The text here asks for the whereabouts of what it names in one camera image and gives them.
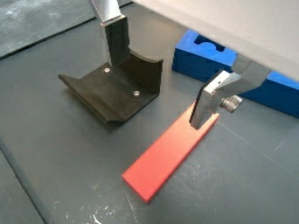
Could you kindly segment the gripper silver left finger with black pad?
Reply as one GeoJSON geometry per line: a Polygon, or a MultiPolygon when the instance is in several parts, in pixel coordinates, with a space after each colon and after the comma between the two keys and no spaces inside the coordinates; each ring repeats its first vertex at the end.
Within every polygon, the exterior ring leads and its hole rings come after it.
{"type": "Polygon", "coordinates": [[[130,54],[126,17],[121,14],[117,0],[88,0],[88,3],[106,43],[109,65],[116,67],[128,60],[130,54]]]}

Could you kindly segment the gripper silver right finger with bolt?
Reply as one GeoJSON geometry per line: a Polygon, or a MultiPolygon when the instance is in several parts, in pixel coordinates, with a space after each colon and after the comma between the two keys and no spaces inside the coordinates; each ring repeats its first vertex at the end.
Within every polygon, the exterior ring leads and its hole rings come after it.
{"type": "Polygon", "coordinates": [[[196,130],[217,112],[217,108],[224,108],[229,113],[236,110],[241,103],[238,94],[257,88],[270,72],[268,67],[241,54],[236,56],[230,70],[230,73],[217,71],[200,88],[189,119],[196,130]]]}

